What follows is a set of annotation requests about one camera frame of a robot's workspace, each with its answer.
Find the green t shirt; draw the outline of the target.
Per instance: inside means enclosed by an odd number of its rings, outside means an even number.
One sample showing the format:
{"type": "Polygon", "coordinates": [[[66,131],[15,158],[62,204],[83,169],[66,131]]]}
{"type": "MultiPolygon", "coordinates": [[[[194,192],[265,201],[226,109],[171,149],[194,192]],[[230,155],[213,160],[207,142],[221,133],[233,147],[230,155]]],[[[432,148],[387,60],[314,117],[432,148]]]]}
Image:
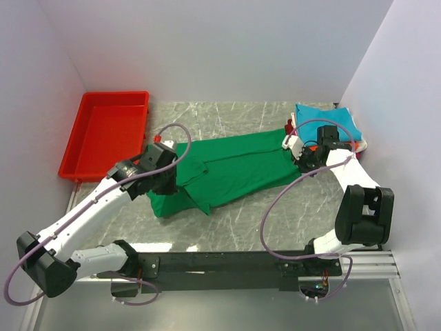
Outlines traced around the green t shirt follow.
{"type": "Polygon", "coordinates": [[[178,192],[170,196],[148,192],[153,213],[171,217],[196,208],[206,215],[248,194],[287,185],[300,176],[283,150],[285,131],[266,132],[178,144],[178,192]]]}

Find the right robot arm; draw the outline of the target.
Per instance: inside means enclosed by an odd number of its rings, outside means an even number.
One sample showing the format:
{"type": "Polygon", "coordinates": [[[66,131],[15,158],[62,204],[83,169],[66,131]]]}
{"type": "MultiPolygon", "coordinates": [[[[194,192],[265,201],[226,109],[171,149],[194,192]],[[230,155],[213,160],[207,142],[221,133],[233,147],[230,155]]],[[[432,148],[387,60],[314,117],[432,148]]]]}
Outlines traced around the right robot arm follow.
{"type": "Polygon", "coordinates": [[[395,195],[366,173],[353,147],[340,140],[336,126],[319,127],[313,148],[296,135],[285,140],[302,173],[313,176],[316,170],[331,170],[344,192],[333,230],[309,243],[322,259],[389,240],[395,195]]]}

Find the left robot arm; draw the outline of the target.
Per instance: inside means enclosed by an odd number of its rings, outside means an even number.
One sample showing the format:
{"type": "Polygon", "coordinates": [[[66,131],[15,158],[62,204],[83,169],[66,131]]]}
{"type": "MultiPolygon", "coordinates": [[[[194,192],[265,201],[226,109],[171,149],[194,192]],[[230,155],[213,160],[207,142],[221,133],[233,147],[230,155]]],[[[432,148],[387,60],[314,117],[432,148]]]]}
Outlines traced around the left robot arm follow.
{"type": "Polygon", "coordinates": [[[80,250],[87,236],[113,212],[148,192],[176,192],[178,159],[175,141],[150,145],[132,159],[118,162],[95,190],[64,217],[38,234],[24,232],[17,239],[23,271],[50,298],[64,293],[77,279],[102,272],[125,277],[139,273],[139,254],[126,241],[80,250]]]}

